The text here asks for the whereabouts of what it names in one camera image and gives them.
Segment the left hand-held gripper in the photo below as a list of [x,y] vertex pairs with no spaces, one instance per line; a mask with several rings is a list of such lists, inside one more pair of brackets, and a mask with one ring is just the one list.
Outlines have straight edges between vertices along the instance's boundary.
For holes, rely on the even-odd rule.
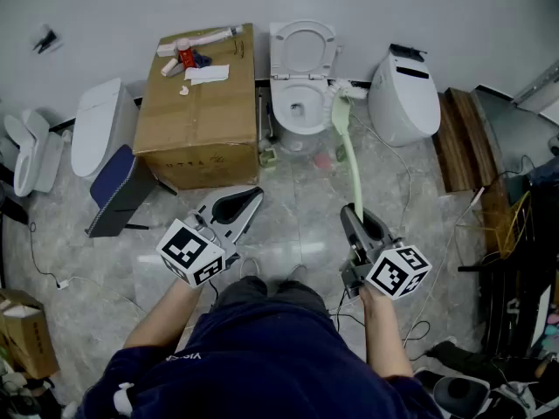
[[[234,243],[248,231],[263,198],[259,186],[216,189],[197,211],[170,225],[156,251],[170,271],[190,287],[199,287],[239,259]],[[219,225],[223,234],[210,224]]]

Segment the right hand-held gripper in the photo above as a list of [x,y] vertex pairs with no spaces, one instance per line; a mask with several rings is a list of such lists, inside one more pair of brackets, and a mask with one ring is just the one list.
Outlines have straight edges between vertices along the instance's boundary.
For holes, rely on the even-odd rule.
[[431,270],[431,263],[415,245],[394,239],[386,223],[368,209],[363,211],[361,221],[353,203],[342,207],[340,219],[351,249],[341,268],[349,299],[357,297],[366,283],[389,299],[416,291]]

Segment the green toilet brush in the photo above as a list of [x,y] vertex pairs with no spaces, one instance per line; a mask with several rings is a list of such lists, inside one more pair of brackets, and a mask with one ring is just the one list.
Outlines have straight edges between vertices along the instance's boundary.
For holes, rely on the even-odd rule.
[[367,99],[368,91],[354,86],[345,79],[335,79],[328,85],[325,93],[324,110],[326,121],[330,121],[342,139],[353,184],[354,211],[360,221],[363,220],[362,185],[357,159],[349,136],[349,117],[353,100]]

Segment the white ceramic toilet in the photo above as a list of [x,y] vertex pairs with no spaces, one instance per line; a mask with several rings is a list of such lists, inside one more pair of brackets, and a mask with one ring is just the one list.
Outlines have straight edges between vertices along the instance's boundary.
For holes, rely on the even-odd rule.
[[323,107],[336,54],[334,27],[312,20],[269,25],[270,88],[280,145],[312,149],[326,128]]

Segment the person's left forearm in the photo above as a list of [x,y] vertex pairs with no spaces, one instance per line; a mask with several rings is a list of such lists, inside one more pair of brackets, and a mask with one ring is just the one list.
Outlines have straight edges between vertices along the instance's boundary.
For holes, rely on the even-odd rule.
[[176,349],[197,307],[201,293],[202,287],[192,288],[181,279],[177,279],[135,327],[123,347]]

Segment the person's right forearm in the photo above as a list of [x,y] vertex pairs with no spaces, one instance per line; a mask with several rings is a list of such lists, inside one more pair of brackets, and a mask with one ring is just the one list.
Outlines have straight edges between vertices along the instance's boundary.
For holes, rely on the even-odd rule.
[[368,365],[385,379],[412,377],[411,362],[404,351],[392,301],[370,283],[360,288],[360,298]]

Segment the white toilet on right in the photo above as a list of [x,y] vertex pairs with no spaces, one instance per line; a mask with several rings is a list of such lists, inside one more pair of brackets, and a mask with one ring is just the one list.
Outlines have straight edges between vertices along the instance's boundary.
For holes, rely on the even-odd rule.
[[389,46],[371,81],[368,107],[377,135],[393,148],[430,138],[439,130],[438,93],[421,51]]

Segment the white toilet on left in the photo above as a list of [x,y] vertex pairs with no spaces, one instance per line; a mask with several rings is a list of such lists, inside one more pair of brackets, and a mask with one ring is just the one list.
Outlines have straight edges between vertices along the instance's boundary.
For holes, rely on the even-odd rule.
[[92,181],[121,146],[131,147],[138,116],[139,108],[120,79],[83,93],[72,134],[74,174]]

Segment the person's dark trousers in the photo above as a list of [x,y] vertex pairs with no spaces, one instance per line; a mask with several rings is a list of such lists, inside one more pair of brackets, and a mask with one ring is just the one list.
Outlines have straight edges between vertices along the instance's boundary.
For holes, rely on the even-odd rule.
[[229,285],[218,295],[210,311],[213,313],[227,307],[248,304],[290,305],[328,315],[322,297],[300,281],[291,278],[282,280],[277,284],[276,292],[269,296],[267,285],[257,276],[243,277]]

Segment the large cardboard box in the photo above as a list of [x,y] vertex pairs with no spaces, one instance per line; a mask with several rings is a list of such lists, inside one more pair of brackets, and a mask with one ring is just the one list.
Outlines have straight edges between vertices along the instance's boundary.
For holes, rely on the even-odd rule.
[[[149,70],[132,146],[153,173],[178,189],[255,184],[259,179],[253,28],[199,47],[227,80],[192,85],[182,73],[164,77],[167,58]],[[182,86],[189,94],[182,96]]]

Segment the dark blue chair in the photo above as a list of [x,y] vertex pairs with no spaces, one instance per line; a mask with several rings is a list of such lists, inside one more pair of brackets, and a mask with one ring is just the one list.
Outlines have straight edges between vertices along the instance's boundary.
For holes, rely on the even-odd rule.
[[133,155],[130,146],[121,146],[91,185],[90,196],[99,211],[85,229],[86,235],[90,238],[118,237],[123,230],[148,230],[146,225],[129,221],[155,188],[177,195],[152,173],[144,159]]

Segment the stack of wooden planks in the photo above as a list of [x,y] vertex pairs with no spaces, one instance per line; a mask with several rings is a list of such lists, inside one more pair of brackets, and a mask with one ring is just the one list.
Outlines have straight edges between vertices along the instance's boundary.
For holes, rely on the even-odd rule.
[[448,193],[484,189],[480,197],[487,250],[506,249],[509,202],[489,137],[470,93],[448,88],[438,96],[440,126],[432,136]]

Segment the black metal rack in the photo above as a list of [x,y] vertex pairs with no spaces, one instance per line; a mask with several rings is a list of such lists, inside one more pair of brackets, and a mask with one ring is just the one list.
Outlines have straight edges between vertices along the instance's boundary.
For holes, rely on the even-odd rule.
[[559,182],[539,186],[529,183],[523,194],[528,191],[534,222],[528,231],[530,239],[521,240],[507,259],[484,264],[482,258],[486,253],[475,264],[459,267],[461,272],[475,272],[479,276],[480,310],[485,324],[481,346],[491,356],[531,355],[543,334],[556,293]]

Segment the grey panel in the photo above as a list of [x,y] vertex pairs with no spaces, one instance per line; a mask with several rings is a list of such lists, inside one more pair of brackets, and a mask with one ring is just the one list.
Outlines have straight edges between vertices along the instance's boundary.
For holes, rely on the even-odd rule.
[[551,148],[557,145],[558,125],[484,86],[474,89],[472,96],[500,172],[524,174],[554,158]]

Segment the small cardboard box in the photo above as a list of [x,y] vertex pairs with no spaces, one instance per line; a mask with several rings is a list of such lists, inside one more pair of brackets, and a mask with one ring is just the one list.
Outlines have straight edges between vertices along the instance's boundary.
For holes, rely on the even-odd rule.
[[27,292],[0,289],[0,346],[32,379],[59,371],[44,306]]

